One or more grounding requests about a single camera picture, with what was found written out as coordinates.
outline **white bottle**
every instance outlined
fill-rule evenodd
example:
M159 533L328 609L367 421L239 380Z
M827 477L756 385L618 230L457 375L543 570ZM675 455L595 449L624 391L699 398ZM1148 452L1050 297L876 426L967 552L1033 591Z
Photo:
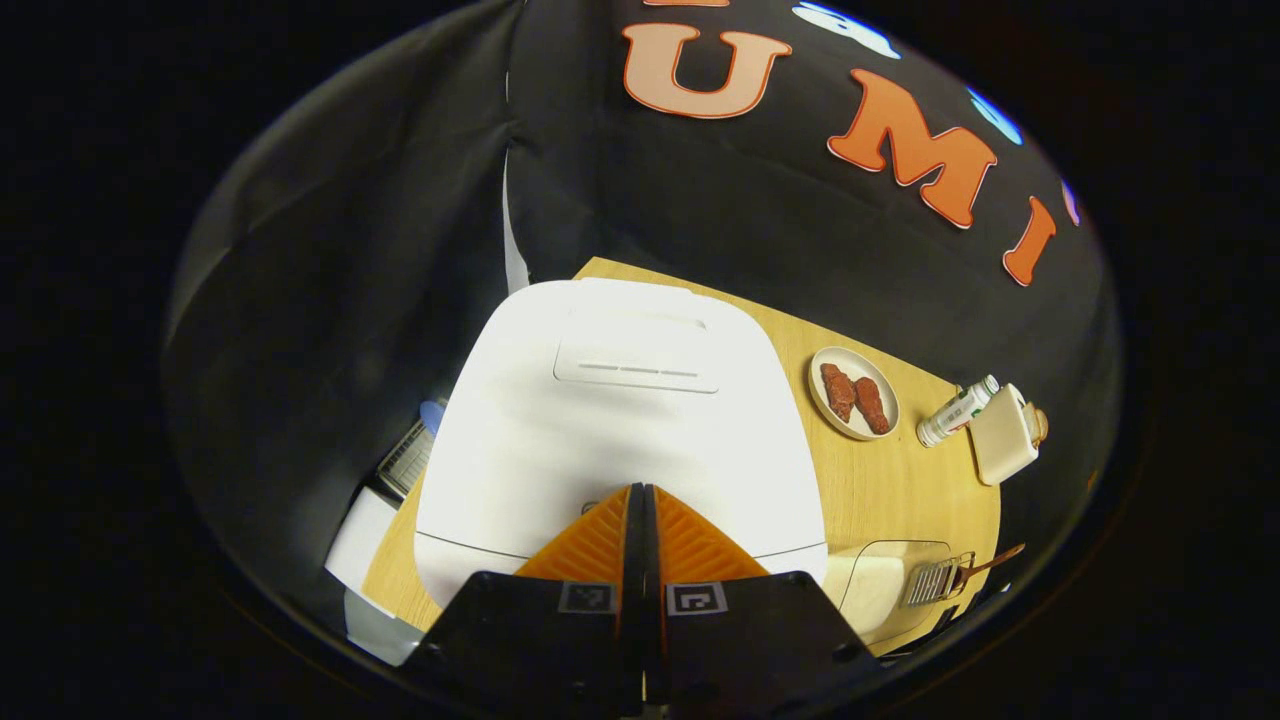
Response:
M938 445L968 425L997 392L1000 383L987 375L982 382L961 389L960 395L948 400L932 418L920 421L915 428L915 437L924 447Z

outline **wooden tabletop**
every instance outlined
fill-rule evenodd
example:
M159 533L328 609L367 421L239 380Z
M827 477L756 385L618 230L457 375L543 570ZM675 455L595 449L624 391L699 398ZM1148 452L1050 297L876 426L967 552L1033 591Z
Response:
M968 432L932 448L915 438L915 425L955 395L954 383L806 320L680 278L600 258L593 258L575 279L588 277L685 287L741 307L764 328L791 383L813 454L831 553L823 587L835 601L847 583L852 559L874 541L942 541L951 546L952 555L974 551L979 564L995 556L1000 489L978 482ZM828 346L854 350L888 378L900 409L893 434L870 442L851 439L819 414L806 373L814 352ZM364 591L388 611L426 630L440 609L422 589L413 562L421 488L420 480L396 514L369 568ZM934 605L914 630L870 646L872 652L883 655L927 634L951 606L959 605L957 615L964 612L986 579L986 573L977 575L959 597Z

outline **roasted meat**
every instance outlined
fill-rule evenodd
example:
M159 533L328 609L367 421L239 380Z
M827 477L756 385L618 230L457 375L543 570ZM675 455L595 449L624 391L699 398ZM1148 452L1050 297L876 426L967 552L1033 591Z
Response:
M854 396L858 411L867 418L867 424L872 432L882 436L888 432L888 418L884 416L884 406L881 404L879 388L870 378L858 378L854 383Z
M854 402L858 400L854 383L849 375L831 363L823 363L818 369L822 370L822 384L827 388L827 405L831 406L831 411L837 418L847 423Z

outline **blue object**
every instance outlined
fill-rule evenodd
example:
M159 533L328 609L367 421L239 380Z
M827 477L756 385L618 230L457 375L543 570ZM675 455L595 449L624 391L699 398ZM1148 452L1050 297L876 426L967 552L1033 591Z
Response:
M1000 133L1007 137L1009 141L1012 142L1014 145L1023 143L1023 133L1018 132L1018 126L1011 123L1009 118L1004 115L1004 113L996 109L995 105L987 102L987 100L982 95L974 92L972 87L968 87L965 90L968 90L969 95L973 96L973 106L978 109L978 114L982 115L983 119L996 126L996 129L998 129Z
M887 37L847 15L842 15L822 5L814 5L813 3L800 3L791 12L820 28L856 40L872 53L893 60L902 59L902 55L890 46Z
M439 402L428 400L417 406L417 414L422 418L422 425L431 432L431 437L440 434L440 420L444 419L444 407Z

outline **plate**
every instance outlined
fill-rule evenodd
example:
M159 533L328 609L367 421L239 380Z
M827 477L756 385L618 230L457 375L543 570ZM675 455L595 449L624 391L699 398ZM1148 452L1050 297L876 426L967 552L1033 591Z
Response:
M881 391L881 404L884 406L884 418L888 420L888 432L878 436L872 432L870 427L867 424L867 419L854 406L854 410L849 414L849 421L841 420L831 410L831 405L827 404L827 386L822 382L822 365L824 363L831 363L832 365L840 368L842 373L849 375L849 379L858 382L858 378L870 378L876 387ZM872 364L870 360L863 357L861 355L849 350L847 347L824 347L813 355L813 360L809 361L809 392L813 395L813 401L818 405L818 411L822 416L827 419L837 430L845 433L849 437L858 439L881 439L893 434L897 430L897 393L893 392L893 386L888 383L884 378L884 373L879 372L879 368Z

